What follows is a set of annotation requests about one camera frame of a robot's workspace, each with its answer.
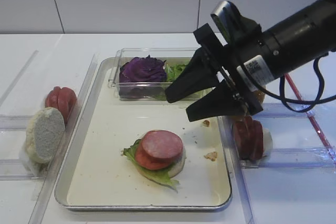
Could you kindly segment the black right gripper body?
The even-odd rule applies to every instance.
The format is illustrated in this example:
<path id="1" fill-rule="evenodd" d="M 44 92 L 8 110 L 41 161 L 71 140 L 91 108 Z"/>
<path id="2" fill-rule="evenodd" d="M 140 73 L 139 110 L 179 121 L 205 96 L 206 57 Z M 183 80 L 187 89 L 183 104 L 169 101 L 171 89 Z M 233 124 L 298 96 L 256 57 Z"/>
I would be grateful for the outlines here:
<path id="1" fill-rule="evenodd" d="M 233 53 L 230 47 L 222 45 L 208 23 L 194 31 L 194 36 L 209 57 L 210 65 L 219 82 L 217 86 L 225 81 L 234 99 L 238 100 L 249 114 L 254 115 L 261 112 L 263 110 L 261 103 L 235 68 L 235 60 L 231 58 Z"/>

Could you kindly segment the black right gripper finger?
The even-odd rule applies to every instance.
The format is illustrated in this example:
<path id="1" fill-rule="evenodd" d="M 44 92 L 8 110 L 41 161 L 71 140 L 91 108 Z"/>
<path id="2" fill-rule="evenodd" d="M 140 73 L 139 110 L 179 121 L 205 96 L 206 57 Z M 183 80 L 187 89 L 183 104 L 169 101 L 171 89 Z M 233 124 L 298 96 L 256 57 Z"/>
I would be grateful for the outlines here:
<path id="1" fill-rule="evenodd" d="M 218 79 L 209 57 L 198 48 L 183 72 L 165 89 L 168 103 L 174 103 L 201 90 L 217 86 Z"/>
<path id="2" fill-rule="evenodd" d="M 212 118 L 216 116 L 244 116 L 245 109 L 225 81 L 222 81 L 206 96 L 191 104 L 186 109 L 190 122 Z"/>

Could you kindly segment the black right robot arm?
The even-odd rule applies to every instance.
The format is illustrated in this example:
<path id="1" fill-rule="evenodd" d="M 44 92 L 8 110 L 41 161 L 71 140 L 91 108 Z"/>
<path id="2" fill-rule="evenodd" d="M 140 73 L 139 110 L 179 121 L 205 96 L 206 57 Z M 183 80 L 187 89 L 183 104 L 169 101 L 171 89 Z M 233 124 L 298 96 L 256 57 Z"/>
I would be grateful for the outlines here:
<path id="1" fill-rule="evenodd" d="M 205 89 L 209 93 L 187 109 L 189 121 L 215 116 L 255 115 L 262 105 L 254 92 L 309 61 L 335 51 L 335 0 L 317 0 L 266 31 L 242 16 L 230 1 L 217 4 L 211 17 L 226 40 L 208 24 L 194 31 L 200 47 L 165 90 L 174 103 Z"/>

